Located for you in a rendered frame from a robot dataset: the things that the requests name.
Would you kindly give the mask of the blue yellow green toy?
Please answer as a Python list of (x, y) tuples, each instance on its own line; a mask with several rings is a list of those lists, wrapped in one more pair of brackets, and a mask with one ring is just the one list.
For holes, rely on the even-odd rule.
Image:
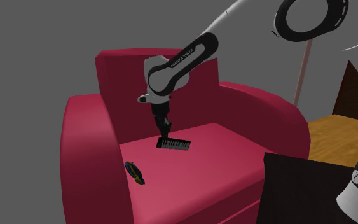
[(139, 170), (139, 168), (133, 162), (126, 161), (125, 162), (125, 169), (129, 173), (129, 175), (131, 175), (131, 177), (134, 178), (136, 183), (138, 183), (140, 185), (145, 184), (145, 180), (142, 178), (141, 171)]

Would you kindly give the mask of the dark robot stand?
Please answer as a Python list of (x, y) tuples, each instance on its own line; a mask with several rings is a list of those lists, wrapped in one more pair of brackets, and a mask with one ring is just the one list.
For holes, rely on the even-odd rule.
[(353, 168), (265, 153), (256, 224), (358, 224), (337, 205)]

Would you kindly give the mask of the small black piano keyboard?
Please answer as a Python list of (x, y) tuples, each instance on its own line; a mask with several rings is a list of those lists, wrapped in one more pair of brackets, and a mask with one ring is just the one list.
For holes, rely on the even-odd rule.
[(188, 151), (190, 147), (191, 141), (183, 140), (183, 139), (174, 139), (169, 137), (159, 137), (156, 147), (157, 148), (165, 148), (171, 150), (182, 150)]

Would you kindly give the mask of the pale pink slim pole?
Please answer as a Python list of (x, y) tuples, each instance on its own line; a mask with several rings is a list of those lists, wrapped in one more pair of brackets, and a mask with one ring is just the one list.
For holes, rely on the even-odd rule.
[(306, 73), (308, 60), (309, 60), (309, 56), (310, 56), (310, 51), (312, 48), (312, 43), (313, 43), (313, 39), (310, 39), (306, 42), (306, 48), (305, 48), (305, 51), (303, 54), (301, 68), (300, 68), (300, 72), (299, 72), (299, 76), (298, 76), (298, 82), (296, 85), (296, 91), (295, 91), (295, 95), (294, 95), (294, 99), (293, 99), (293, 105), (296, 107), (298, 106), (299, 97), (300, 97), (301, 89), (303, 86), (303, 80), (305, 78), (305, 73)]

